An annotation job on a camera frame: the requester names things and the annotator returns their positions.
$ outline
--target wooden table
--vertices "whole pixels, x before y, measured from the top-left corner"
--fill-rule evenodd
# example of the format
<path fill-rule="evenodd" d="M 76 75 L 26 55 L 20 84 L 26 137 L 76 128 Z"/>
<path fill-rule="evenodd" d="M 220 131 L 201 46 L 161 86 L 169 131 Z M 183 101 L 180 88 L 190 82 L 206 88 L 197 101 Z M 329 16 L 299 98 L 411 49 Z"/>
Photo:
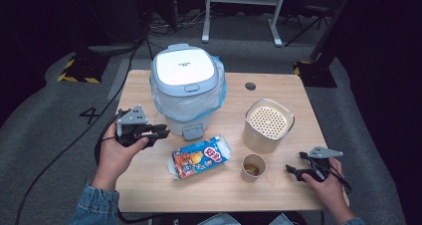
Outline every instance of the wooden table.
<path fill-rule="evenodd" d="M 227 98 L 211 115 L 211 124 L 203 139 L 222 135 L 232 149 L 232 159 L 203 173 L 176 180 L 166 166 L 171 151 L 189 144 L 182 136 L 170 134 L 154 147 L 141 151 L 120 177 L 122 212 L 218 212 L 320 210 L 323 205 L 304 182 L 286 172 L 286 164 L 307 168 L 299 152 L 316 145 L 326 147 L 313 108 L 302 81 L 295 75 L 226 73 Z M 245 88 L 254 83 L 254 91 Z M 242 140 L 245 115 L 258 99 L 268 98 L 289 109 L 296 118 L 290 133 L 275 152 L 263 154 L 267 171 L 254 183 L 241 178 L 241 163 L 253 153 Z M 151 98 L 149 71 L 128 74 L 118 105 L 127 110 L 141 105 L 149 123 L 165 123 Z"/>

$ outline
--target trash can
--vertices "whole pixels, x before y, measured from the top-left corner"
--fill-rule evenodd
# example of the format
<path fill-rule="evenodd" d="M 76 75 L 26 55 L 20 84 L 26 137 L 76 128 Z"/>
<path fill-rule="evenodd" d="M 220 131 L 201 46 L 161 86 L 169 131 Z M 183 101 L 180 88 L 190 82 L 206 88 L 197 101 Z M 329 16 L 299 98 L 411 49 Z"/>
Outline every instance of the trash can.
<path fill-rule="evenodd" d="M 170 131 L 185 140 L 203 136 L 226 99 L 223 63 L 188 44 L 170 45 L 151 63 L 152 98 Z"/>

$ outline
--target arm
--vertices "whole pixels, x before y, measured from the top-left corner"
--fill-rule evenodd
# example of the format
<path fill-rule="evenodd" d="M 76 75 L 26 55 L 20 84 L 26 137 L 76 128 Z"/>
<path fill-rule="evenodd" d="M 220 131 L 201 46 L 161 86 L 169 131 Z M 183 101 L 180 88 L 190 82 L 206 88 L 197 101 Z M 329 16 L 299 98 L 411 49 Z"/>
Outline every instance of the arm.
<path fill-rule="evenodd" d="M 330 158 L 329 163 L 341 174 L 341 163 L 337 159 Z M 329 175 L 324 182 L 317 182 L 309 174 L 304 173 L 302 178 L 315 191 L 316 196 L 327 207 L 337 224 L 344 224 L 352 219 L 357 219 L 347 206 L 342 185 L 336 177 Z"/>
<path fill-rule="evenodd" d="M 104 138 L 114 137 L 115 122 L 107 129 Z M 148 143 L 144 137 L 124 147 L 115 139 L 104 139 L 99 168 L 91 186 L 87 186 L 69 224 L 117 224 L 117 179 L 128 169 L 133 157 Z"/>

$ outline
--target black chair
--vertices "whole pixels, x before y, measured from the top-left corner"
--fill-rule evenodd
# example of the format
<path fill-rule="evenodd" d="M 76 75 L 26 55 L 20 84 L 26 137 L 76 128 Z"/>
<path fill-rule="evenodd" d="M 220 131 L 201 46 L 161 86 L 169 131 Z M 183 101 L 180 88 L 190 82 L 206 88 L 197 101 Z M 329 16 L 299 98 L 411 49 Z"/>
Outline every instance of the black chair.
<path fill-rule="evenodd" d="M 297 17 L 301 31 L 291 39 L 285 47 L 288 47 L 295 39 L 306 32 L 310 27 L 317 23 L 319 29 L 322 21 L 328 25 L 326 18 L 333 17 L 343 0 L 284 0 L 280 15 L 287 19 L 282 23 L 285 24 L 292 17 Z M 304 29 L 299 16 L 307 18 L 316 17 Z"/>

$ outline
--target snack box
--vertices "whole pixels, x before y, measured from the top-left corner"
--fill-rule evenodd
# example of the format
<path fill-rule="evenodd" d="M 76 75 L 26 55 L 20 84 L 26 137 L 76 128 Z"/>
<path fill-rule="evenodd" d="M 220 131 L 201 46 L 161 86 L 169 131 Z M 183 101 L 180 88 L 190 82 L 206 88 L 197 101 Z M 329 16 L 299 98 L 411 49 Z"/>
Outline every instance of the snack box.
<path fill-rule="evenodd" d="M 231 150 L 223 136 L 214 136 L 172 151 L 168 171 L 185 178 L 213 168 L 231 158 Z"/>

